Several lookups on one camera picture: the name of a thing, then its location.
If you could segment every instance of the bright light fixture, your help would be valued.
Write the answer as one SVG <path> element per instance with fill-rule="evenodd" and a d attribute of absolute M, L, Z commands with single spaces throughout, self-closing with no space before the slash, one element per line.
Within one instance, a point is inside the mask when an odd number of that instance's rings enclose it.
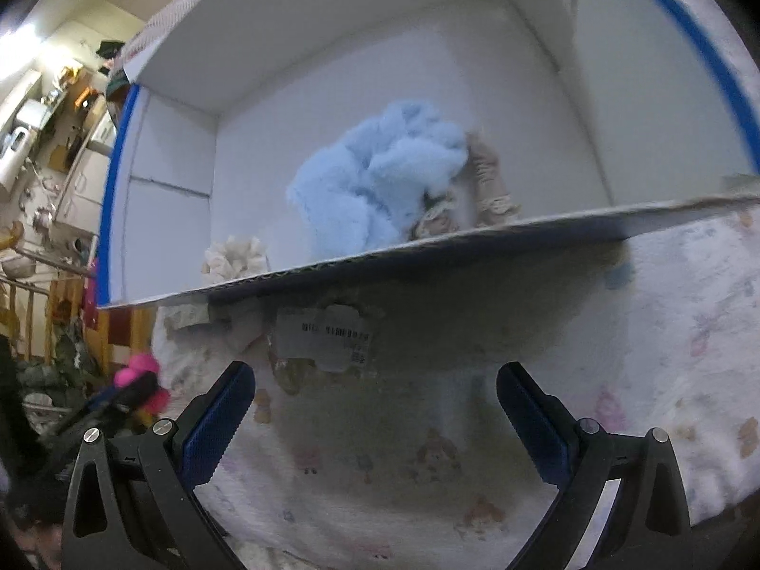
<path fill-rule="evenodd" d="M 0 81 L 29 64 L 37 55 L 41 43 L 31 23 L 0 36 Z"/>

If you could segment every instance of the blue gripper pad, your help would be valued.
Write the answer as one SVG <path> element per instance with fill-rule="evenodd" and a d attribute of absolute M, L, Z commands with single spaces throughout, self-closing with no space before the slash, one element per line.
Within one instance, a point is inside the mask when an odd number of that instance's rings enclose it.
<path fill-rule="evenodd" d="M 177 418 L 174 456 L 177 475 L 185 489 L 205 484 L 214 475 L 255 393 L 253 369 L 235 361 L 206 394 L 194 398 Z"/>
<path fill-rule="evenodd" d="M 578 455 L 575 420 L 569 411 L 559 399 L 544 394 L 519 362 L 499 370 L 496 394 L 541 479 L 563 488 Z"/>

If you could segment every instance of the corrugated cardboard edge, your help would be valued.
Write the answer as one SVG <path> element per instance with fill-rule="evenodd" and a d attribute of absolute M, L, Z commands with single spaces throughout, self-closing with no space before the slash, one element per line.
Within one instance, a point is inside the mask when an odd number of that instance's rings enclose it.
<path fill-rule="evenodd" d="M 760 194 L 715 195 L 690 201 L 645 203 L 532 218 L 503 227 L 469 229 L 407 242 L 362 255 L 321 261 L 227 283 L 170 293 L 104 308 L 135 304 L 233 302 L 283 289 L 336 283 L 375 282 L 412 268 L 461 266 L 499 255 L 618 241 L 643 233 L 714 217 L 760 203 Z"/>

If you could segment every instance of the white patterned cloth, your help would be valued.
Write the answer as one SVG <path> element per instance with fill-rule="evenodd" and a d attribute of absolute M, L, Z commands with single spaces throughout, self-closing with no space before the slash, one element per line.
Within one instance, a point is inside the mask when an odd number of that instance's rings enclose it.
<path fill-rule="evenodd" d="M 756 104 L 760 75 L 727 20 L 712 0 L 683 1 Z M 760 488 L 760 211 L 261 306 L 272 319 L 333 302 L 374 328 L 358 375 L 273 365 L 265 339 L 246 348 L 257 307 L 180 331 L 159 315 L 170 415 L 230 361 L 256 371 L 256 404 L 197 490 L 250 568 L 311 567 L 281 551 L 323 568 L 504 568 L 556 492 L 496 400 L 508 360 L 609 432 L 665 428 L 694 523 Z"/>

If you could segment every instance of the white cardboard box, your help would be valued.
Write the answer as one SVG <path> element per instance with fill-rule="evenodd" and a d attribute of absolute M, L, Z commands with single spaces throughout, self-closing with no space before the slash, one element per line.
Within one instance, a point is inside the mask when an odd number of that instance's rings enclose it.
<path fill-rule="evenodd" d="M 675 0 L 202 0 L 139 71 L 106 185 L 98 302 L 238 298 L 399 264 L 620 239 L 757 201 L 760 130 Z M 310 258 L 286 186 L 392 101 L 483 130 L 522 221 Z M 204 288 L 204 250 L 269 274 Z"/>

